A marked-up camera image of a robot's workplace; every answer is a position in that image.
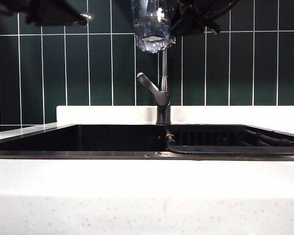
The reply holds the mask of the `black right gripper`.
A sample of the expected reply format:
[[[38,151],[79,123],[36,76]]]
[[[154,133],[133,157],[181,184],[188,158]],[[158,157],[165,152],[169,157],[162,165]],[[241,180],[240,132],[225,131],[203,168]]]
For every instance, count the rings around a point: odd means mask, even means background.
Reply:
[[[172,36],[190,36],[202,34],[204,26],[201,21],[210,20],[210,0],[178,0],[179,12],[171,19]]]

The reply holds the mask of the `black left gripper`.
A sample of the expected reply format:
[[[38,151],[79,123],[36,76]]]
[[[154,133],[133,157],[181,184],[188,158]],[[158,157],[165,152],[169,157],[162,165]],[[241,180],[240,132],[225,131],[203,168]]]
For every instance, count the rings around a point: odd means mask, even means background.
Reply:
[[[0,14],[27,14],[25,23],[35,26],[86,26],[90,12],[78,12],[65,0],[0,0]]]

